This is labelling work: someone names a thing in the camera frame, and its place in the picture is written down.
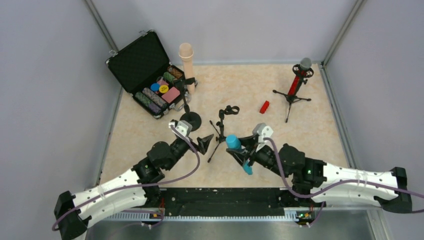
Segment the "beige microphone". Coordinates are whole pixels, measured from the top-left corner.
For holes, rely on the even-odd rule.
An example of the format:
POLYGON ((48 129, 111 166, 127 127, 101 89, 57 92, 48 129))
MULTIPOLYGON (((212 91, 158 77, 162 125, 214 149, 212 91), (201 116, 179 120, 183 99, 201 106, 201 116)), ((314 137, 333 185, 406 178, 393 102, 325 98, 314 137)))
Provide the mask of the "beige microphone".
POLYGON ((182 60, 183 71, 185 76, 185 85, 188 92, 192 95, 195 93, 195 74, 193 68, 194 50, 190 43, 182 43, 179 46, 179 57, 182 60))

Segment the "light blue microphone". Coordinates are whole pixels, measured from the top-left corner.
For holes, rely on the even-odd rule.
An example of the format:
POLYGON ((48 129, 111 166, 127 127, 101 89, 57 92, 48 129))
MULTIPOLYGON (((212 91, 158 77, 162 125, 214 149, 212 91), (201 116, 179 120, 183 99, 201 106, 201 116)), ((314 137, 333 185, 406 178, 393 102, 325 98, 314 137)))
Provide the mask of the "light blue microphone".
POLYGON ((253 174, 252 166, 249 165, 248 151, 246 147, 253 137, 237 137, 235 134, 230 134, 225 138, 227 145, 226 152, 229 153, 237 163, 242 167, 248 175, 253 174))

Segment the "black round-base mic stand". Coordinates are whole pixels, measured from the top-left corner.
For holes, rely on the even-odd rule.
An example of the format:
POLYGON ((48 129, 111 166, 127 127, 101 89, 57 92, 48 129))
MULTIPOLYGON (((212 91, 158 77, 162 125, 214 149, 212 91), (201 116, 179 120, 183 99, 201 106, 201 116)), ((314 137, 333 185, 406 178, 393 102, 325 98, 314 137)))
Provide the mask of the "black round-base mic stand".
POLYGON ((183 108, 184 108, 184 114, 180 117, 180 121, 186 121, 189 123, 192 128, 192 131, 196 131, 200 128, 202 124, 202 119, 200 115, 194 111, 190 110, 190 106, 187 103, 186 97, 185 97, 185 79, 183 77, 178 78, 175 81, 175 86, 180 92, 180 96, 183 99, 183 108))

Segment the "red glitter microphone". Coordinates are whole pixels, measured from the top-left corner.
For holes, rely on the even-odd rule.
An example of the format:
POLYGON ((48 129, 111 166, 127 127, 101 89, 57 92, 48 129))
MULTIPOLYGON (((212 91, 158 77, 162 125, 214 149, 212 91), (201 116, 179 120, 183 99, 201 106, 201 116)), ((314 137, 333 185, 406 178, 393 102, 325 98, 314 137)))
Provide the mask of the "red glitter microphone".
POLYGON ((304 57, 300 63, 295 64, 292 67, 292 71, 295 74, 295 78, 290 86, 288 95, 296 96, 302 84, 305 85, 308 82, 308 79, 314 75, 312 60, 308 57, 304 57))

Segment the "black tall tripod mic stand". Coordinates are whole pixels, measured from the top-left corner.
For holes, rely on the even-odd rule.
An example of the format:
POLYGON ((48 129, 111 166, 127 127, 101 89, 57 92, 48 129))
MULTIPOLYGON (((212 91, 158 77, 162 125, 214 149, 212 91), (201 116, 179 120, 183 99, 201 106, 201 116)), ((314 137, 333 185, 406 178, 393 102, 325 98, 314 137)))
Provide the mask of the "black tall tripod mic stand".
POLYGON ((217 142, 217 145, 215 146, 215 148, 214 148, 211 156, 207 160, 208 163, 211 162, 211 160, 212 160, 212 158, 213 158, 216 150, 220 146, 220 144, 223 143, 223 142, 225 142, 225 140, 226 140, 226 136, 224 134, 224 132, 225 132, 225 125, 224 125, 225 116, 228 116, 228 115, 237 115, 239 112, 240 112, 240 108, 238 106, 236 106, 236 105, 235 106, 227 105, 224 109, 220 109, 218 111, 219 121, 217 121, 216 123, 213 123, 211 120, 209 121, 209 123, 215 129, 215 131, 218 134, 218 136, 215 138, 215 141, 217 142))

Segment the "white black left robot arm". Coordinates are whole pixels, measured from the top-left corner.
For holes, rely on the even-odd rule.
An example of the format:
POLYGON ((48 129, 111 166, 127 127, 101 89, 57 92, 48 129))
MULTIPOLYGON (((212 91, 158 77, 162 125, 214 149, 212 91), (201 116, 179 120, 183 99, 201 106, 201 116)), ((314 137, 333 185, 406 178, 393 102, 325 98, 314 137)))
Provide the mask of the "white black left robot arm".
POLYGON ((188 151, 197 157, 204 155, 213 137, 198 137, 197 143, 179 136, 170 144, 159 141, 145 158, 116 178, 82 192, 61 193, 53 211, 56 221, 52 231, 58 231, 63 240, 74 240, 113 214, 158 204, 163 171, 171 170, 188 151))

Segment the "black shock-mount tripod stand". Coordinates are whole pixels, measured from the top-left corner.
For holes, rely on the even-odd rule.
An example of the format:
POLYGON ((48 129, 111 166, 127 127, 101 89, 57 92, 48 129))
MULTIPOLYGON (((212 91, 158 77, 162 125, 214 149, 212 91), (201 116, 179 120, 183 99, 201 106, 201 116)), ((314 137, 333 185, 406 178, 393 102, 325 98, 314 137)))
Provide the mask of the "black shock-mount tripod stand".
POLYGON ((311 68, 311 66, 302 65, 299 63, 292 67, 292 71, 295 74, 295 78, 293 79, 293 82, 287 93, 283 93, 275 89, 272 90, 273 93, 284 96, 286 101, 289 103, 285 123, 289 121, 292 104, 299 101, 310 102, 312 100, 311 98, 298 97, 297 93, 300 90, 301 86, 306 85, 308 79, 314 75, 314 70, 311 68))

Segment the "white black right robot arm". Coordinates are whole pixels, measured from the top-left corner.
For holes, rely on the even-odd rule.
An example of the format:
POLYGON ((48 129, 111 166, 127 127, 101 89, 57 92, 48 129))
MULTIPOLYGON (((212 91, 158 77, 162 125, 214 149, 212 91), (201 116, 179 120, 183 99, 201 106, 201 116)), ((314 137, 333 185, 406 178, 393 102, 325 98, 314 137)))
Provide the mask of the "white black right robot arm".
POLYGON ((225 142, 226 152, 246 173, 253 173, 254 163, 275 173, 301 206, 308 200, 314 204, 372 205, 397 214, 413 211, 403 167, 385 172, 340 167, 307 157, 287 143, 277 149, 269 137, 259 139, 257 134, 242 138, 232 134, 225 142))

